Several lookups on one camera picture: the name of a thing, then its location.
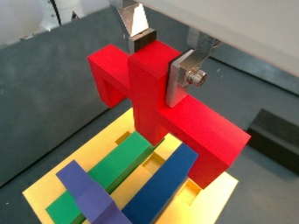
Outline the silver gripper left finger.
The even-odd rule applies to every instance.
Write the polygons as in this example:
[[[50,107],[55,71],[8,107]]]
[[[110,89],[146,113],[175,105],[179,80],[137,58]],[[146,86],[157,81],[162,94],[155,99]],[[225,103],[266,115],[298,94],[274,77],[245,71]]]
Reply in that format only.
[[[121,24],[131,54],[157,40],[157,30],[149,25],[145,6],[135,0],[109,0]]]

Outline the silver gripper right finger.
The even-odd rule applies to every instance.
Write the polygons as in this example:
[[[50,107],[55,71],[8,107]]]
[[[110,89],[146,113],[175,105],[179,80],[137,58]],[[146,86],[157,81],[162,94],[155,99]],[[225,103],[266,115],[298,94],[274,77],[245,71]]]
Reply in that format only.
[[[170,62],[166,104],[174,108],[187,96],[190,85],[201,86],[207,80],[207,73],[202,70],[205,60],[221,41],[213,36],[190,28],[187,44],[191,49]]]

